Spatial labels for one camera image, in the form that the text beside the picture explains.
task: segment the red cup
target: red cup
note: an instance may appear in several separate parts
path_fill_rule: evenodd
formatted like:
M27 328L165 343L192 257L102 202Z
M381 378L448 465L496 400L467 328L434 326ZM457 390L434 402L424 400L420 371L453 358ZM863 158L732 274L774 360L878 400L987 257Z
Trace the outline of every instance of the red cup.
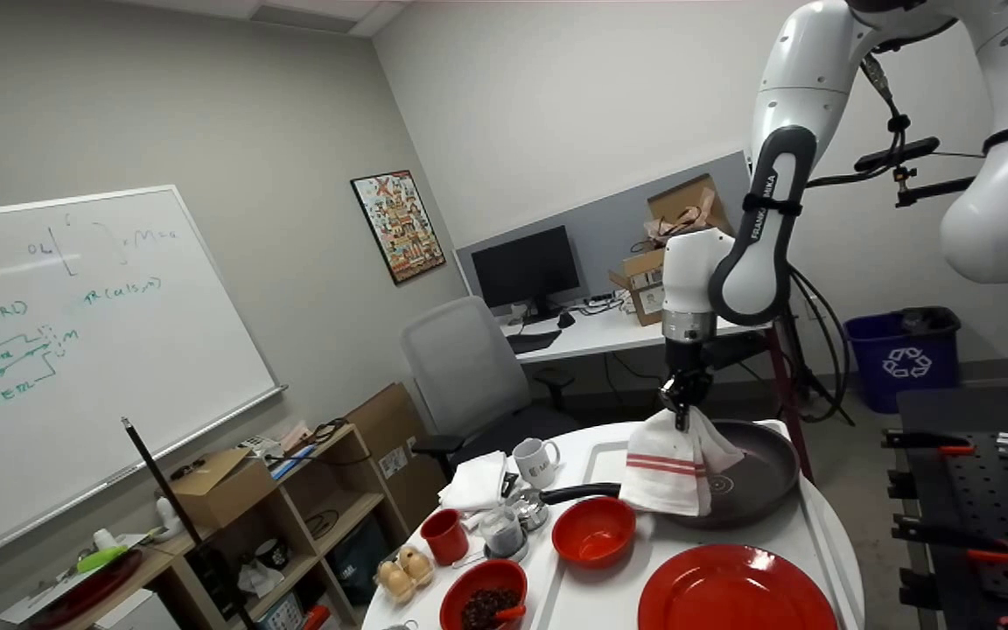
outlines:
M437 567L457 565L468 553L461 510L434 510L420 532L424 532Z

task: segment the white cup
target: white cup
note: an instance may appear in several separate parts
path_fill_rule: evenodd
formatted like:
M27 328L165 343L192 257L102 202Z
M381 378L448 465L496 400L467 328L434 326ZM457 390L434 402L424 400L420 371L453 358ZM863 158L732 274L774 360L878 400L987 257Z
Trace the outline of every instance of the white cup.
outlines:
M544 486L551 482L551 470L562 461L562 447L555 441L527 439L513 447L513 460L527 482Z

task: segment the wall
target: wall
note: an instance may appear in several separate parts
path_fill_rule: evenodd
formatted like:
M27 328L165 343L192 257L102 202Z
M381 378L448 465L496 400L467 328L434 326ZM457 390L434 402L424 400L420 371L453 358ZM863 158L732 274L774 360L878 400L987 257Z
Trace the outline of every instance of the wall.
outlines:
M353 174L385 169L413 169L434 207L367 42L119 3L0 3L0 202L174 181L287 384L195 447L353 409L403 376L401 328L461 295L453 263L391 287L350 192ZM146 524L146 505L136 475L4 546L0 609L97 524Z
M679 3L410 3L380 56L430 173L459 249L562 211L746 150L753 96L800 0ZM915 136L977 150L987 90L964 29L886 56ZM853 83L842 136L817 174L886 146L886 105ZM936 158L920 186L970 174ZM966 323L964 358L1008 358L1008 287L982 287L940 252L950 201L893 211L889 179L805 201L791 259L843 318L950 305Z

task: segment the framed picture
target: framed picture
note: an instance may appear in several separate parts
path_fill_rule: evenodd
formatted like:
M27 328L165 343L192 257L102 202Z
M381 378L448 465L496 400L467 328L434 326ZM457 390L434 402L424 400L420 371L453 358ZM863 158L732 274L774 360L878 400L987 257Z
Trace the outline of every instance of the framed picture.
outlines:
M420 192L413 188L410 173L353 179L353 192L367 217L370 238L385 257L391 284L408 284L426 271L445 265L440 242L430 227Z

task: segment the black stand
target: black stand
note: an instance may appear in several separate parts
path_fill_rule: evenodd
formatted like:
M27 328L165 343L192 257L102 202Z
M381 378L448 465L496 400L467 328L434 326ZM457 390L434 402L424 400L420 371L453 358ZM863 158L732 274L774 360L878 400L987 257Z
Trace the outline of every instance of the black stand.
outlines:
M203 560L203 567L214 567L229 600L234 601L238 620L250 630L258 630L258 624L250 615L250 606L241 600L241 593L234 588L234 575L229 570L223 560L214 560L214 549L200 538L192 517L185 515L185 508L180 505L174 489L170 486L165 473L158 470L150 447L143 446L139 432L122 417L126 439L135 441L135 447L139 453L139 460L146 461L156 482L163 486L163 493L170 496L170 505L174 508L174 515L181 517L188 538L192 538L192 553Z

